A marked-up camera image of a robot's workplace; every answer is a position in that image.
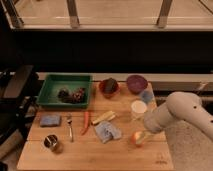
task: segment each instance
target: blue cloth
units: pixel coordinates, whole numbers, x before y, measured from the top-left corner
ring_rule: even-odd
[[[95,131],[102,143],[106,143],[111,139],[120,139],[122,137],[121,131],[108,121],[100,122],[95,126]]]

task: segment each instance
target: small bowl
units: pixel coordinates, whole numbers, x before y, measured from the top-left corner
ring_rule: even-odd
[[[127,87],[133,94],[139,94],[148,86],[148,81],[140,75],[131,75],[126,80]]]
[[[115,90],[114,90],[112,93],[105,93],[105,92],[104,92],[104,88],[105,88],[105,86],[106,86],[106,82],[107,82],[107,80],[103,80],[103,81],[101,81],[101,82],[99,83],[99,90],[101,91],[101,93],[103,94],[103,96],[104,96],[105,98],[111,98],[111,97],[113,97],[115,94],[118,93],[118,91],[119,91],[120,88],[119,88],[118,83],[116,82]]]

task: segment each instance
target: metal bar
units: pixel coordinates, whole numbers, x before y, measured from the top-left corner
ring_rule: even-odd
[[[77,13],[75,0],[67,0],[67,7],[68,7],[68,11],[69,11],[69,16],[70,16],[71,27],[78,28],[79,19],[78,19],[78,13]]]
[[[13,3],[13,0],[2,0],[9,16],[11,19],[11,23],[13,25],[13,27],[15,28],[22,28],[24,25],[23,20],[20,18],[20,16],[18,15],[18,12],[15,8],[15,5]]]
[[[163,0],[163,3],[161,5],[160,14],[159,14],[159,17],[157,20],[157,26],[159,28],[166,27],[167,18],[169,15],[171,4],[172,4],[172,0]]]

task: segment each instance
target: metal cup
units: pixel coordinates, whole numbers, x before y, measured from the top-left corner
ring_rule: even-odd
[[[44,140],[44,146],[49,148],[51,151],[56,150],[58,146],[58,138],[56,135],[48,135]]]

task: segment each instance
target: purple bowl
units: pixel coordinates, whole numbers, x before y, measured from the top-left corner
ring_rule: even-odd
[[[139,94],[147,88],[148,81],[140,75],[131,75],[126,80],[129,91],[133,94]]]

